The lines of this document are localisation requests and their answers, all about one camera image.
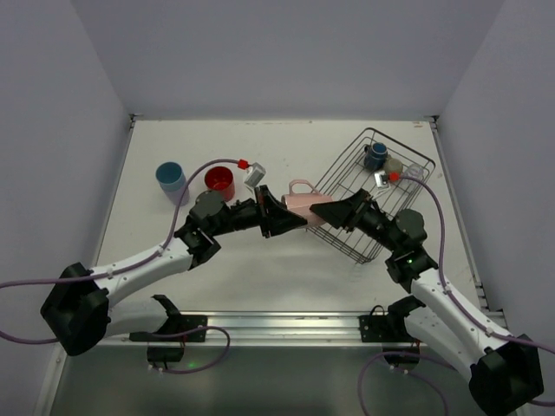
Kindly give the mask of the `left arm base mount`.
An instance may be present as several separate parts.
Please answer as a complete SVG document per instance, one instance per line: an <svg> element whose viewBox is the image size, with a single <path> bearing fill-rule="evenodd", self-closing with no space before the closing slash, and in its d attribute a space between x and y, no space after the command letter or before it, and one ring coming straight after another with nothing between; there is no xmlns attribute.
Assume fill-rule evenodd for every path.
<svg viewBox="0 0 555 416"><path fill-rule="evenodd" d="M170 342L170 347L147 347L147 362L162 365L168 369L169 364L179 363L185 353L186 341L204 342L206 332L199 331L191 335L177 334L204 327L208 324L206 315L182 315L178 308L164 295L154 295L153 299L165 310L166 319L154 332L134 332L129 335L132 342Z"/></svg>

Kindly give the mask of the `dark blue mug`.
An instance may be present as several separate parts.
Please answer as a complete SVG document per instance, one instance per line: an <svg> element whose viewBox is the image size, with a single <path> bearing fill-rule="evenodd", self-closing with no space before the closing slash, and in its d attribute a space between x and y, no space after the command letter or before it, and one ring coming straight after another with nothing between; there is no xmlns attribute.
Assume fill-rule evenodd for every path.
<svg viewBox="0 0 555 416"><path fill-rule="evenodd" d="M388 157L388 148L381 142L373 142L364 147L364 167L371 172L382 169Z"/></svg>

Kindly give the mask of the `clear glass cup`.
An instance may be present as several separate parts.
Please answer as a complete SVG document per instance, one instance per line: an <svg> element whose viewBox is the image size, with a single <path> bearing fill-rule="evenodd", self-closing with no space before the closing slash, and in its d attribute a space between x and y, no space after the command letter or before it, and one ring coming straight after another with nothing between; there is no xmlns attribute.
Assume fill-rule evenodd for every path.
<svg viewBox="0 0 555 416"><path fill-rule="evenodd" d="M404 172L404 178L409 182L420 183L424 179L425 170L418 164L412 164Z"/></svg>

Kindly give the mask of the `red mug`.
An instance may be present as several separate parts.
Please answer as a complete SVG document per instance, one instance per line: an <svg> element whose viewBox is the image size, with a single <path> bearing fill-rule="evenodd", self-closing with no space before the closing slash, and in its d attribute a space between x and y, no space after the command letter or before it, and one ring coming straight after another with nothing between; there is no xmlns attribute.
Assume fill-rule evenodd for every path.
<svg viewBox="0 0 555 416"><path fill-rule="evenodd" d="M235 196L235 184L232 171L224 166L215 166L204 177L205 186L210 191L218 192L225 202Z"/></svg>

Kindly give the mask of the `lilac plastic cup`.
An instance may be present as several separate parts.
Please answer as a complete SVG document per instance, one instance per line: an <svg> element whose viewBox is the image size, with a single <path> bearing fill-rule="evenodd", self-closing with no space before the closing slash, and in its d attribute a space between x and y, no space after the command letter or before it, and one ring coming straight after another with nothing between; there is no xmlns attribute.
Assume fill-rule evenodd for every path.
<svg viewBox="0 0 555 416"><path fill-rule="evenodd" d="M190 198L187 182L184 182L179 188L176 188L175 190L165 191L165 194L175 206L186 205Z"/></svg>

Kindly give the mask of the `light blue plastic cup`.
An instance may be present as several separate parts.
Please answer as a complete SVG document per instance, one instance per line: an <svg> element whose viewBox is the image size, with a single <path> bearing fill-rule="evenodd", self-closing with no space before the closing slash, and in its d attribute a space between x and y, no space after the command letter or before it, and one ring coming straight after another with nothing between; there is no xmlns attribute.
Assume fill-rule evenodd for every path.
<svg viewBox="0 0 555 416"><path fill-rule="evenodd" d="M186 183L186 177L181 166L173 161L159 165L155 171L155 178L164 192L176 192Z"/></svg>

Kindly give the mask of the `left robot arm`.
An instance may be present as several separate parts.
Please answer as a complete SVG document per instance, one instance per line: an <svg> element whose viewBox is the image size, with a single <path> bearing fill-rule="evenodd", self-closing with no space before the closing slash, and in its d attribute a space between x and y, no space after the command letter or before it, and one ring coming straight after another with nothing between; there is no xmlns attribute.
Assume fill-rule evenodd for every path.
<svg viewBox="0 0 555 416"><path fill-rule="evenodd" d="M207 263L220 249L216 240L220 235L258 228L270 238L307 223L265 185L256 188L254 198L232 206L216 191L203 192L184 225L165 242L107 266L87 269L74 263L67 267L42 305L41 316L70 356L120 334L182 339L188 328L167 296L153 295L144 303L128 298L161 279Z"/></svg>

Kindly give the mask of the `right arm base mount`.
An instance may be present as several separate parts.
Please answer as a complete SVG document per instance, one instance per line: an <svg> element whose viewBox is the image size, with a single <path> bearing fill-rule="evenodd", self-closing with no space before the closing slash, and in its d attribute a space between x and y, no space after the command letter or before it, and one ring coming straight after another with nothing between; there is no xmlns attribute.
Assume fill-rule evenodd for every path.
<svg viewBox="0 0 555 416"><path fill-rule="evenodd" d="M383 359L393 369L413 370L420 362L420 341L409 335L404 319L424 304L414 296L406 296L387 308L375 305L369 312L357 317L361 342L381 344L408 344L407 347L382 347L383 352L407 352L412 356L388 355Z"/></svg>

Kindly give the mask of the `beige small cup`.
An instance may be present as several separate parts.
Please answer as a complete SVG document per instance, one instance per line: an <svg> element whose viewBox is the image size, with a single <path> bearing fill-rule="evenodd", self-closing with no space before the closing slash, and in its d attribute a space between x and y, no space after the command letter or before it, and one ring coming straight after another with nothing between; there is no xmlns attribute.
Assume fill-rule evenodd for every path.
<svg viewBox="0 0 555 416"><path fill-rule="evenodd" d="M387 158L387 160L383 165L383 170L388 175L390 174L402 175L404 170L404 165L397 158Z"/></svg>

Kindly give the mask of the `pink mug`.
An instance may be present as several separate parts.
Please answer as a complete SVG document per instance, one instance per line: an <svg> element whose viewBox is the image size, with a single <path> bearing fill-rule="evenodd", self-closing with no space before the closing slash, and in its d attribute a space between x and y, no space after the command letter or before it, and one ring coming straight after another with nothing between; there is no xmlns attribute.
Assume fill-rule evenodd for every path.
<svg viewBox="0 0 555 416"><path fill-rule="evenodd" d="M306 185L310 188L309 192L296 192L296 185ZM317 214L310 210L313 204L323 204L332 202L333 198L322 194L316 187L306 179L293 179L289 183L289 191L281 197L281 202L286 208L307 220L306 228L318 227L325 224Z"/></svg>

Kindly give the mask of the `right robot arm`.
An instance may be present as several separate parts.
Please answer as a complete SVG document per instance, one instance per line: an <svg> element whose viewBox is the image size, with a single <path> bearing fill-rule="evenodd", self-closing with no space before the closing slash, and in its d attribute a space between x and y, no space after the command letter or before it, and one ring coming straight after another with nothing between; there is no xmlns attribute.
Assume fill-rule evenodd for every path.
<svg viewBox="0 0 555 416"><path fill-rule="evenodd" d="M313 204L310 211L336 229L361 231L390 252L387 272L408 292L397 303L404 330L459 373L485 414L507 415L545 391L538 346L501 327L446 279L443 262L423 246L427 233L419 212L405 209L389 218L365 190Z"/></svg>

